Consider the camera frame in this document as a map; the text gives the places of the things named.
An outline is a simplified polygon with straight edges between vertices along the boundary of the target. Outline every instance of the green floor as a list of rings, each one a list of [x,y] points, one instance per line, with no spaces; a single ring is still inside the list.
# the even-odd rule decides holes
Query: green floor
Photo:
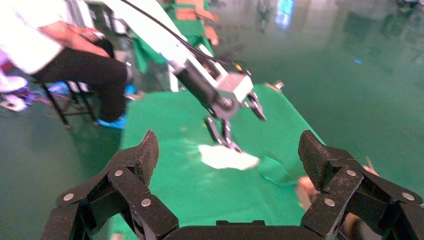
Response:
[[[368,156],[382,177],[424,196],[419,9],[400,14],[395,0],[210,2],[221,17],[218,55],[246,44],[236,58],[253,80],[283,81],[328,145],[364,164]],[[71,134],[53,115],[40,103],[0,110],[0,239],[38,239],[56,196],[101,170],[119,147],[118,130],[73,117]]]

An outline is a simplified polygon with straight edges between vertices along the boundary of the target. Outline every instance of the stool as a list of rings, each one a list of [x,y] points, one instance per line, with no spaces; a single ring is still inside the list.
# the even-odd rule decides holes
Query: stool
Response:
[[[37,81],[38,84],[41,85],[41,87],[44,89],[45,94],[47,95],[48,99],[51,101],[51,103],[54,106],[54,109],[56,110],[57,114],[59,115],[60,119],[62,120],[63,124],[65,125],[65,127],[67,129],[71,128],[71,125],[69,124],[68,120],[66,119],[66,116],[70,116],[70,115],[84,115],[84,114],[88,114],[90,115],[93,124],[97,127],[99,124],[97,123],[97,119],[96,116],[93,113],[93,108],[92,106],[89,104],[89,101],[87,100],[87,93],[85,91],[83,91],[83,89],[80,86],[79,82],[76,82],[76,86],[79,90],[79,93],[77,94],[76,92],[74,92],[71,88],[71,86],[69,85],[68,82],[65,82],[72,100],[74,101],[74,103],[76,104],[77,108],[79,111],[64,111],[63,109],[61,109],[59,107],[59,104],[56,102],[55,98],[53,97],[52,93],[49,91],[49,89],[47,88],[46,84],[44,82],[39,82]],[[85,105],[85,109],[83,110],[83,107],[80,105],[77,95],[79,97],[81,97],[82,102]]]

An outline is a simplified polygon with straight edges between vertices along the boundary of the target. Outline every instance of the green cloth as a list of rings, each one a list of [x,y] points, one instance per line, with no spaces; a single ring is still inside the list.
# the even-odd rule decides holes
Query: green cloth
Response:
[[[208,1],[205,1],[205,9],[209,9]],[[162,7],[166,10],[166,13],[171,18],[175,26],[181,32],[181,34],[187,38],[187,42],[192,46],[198,46],[203,44],[212,54],[214,51],[209,43],[209,40],[205,37],[205,27],[201,20],[177,20],[176,9],[178,8],[192,8],[195,6],[192,4],[162,4]],[[149,59],[156,64],[165,64],[166,60],[162,55],[155,52],[141,37],[133,35],[133,47],[135,52],[135,61],[138,69],[145,73],[148,68]]]
[[[129,106],[121,148],[139,144],[149,129],[156,133],[160,154],[149,188],[178,217],[180,227],[216,220],[300,224],[304,210],[294,183],[305,172],[298,144],[311,127],[280,92],[265,85],[255,91],[267,121],[247,108],[232,120],[234,140],[261,158],[257,167],[244,171],[214,169],[201,161],[198,145],[214,143],[203,124],[208,112],[189,92],[151,93]],[[111,219],[109,232],[135,239],[119,215]]]

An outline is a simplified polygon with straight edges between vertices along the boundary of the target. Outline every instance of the black pants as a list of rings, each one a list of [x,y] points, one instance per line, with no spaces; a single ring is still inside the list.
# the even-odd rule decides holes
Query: black pants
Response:
[[[97,45],[114,57],[109,41]],[[99,118],[105,122],[113,122],[125,112],[127,66],[113,58],[65,48],[32,77],[45,83],[74,81],[90,85],[98,91],[101,101]]]

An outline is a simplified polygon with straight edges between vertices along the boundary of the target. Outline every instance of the robotic arm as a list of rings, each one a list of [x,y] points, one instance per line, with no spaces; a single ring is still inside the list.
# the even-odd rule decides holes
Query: robotic arm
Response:
[[[60,194],[41,239],[89,240],[120,214],[140,240],[333,240],[352,213],[383,240],[424,240],[418,194],[369,173],[347,151],[321,144],[309,130],[300,137],[298,153],[321,192],[300,226],[218,220],[213,226],[179,227],[177,216],[149,190],[159,157],[150,130],[140,145],[118,151],[99,174]]]
[[[213,139],[241,152],[231,138],[230,119],[243,107],[266,120],[249,74],[234,62],[214,58],[203,45],[190,46],[156,0],[105,0],[104,3],[167,60],[173,74],[209,111],[205,124]],[[220,63],[234,64],[239,72],[227,72]],[[216,121],[220,121],[221,133]]]

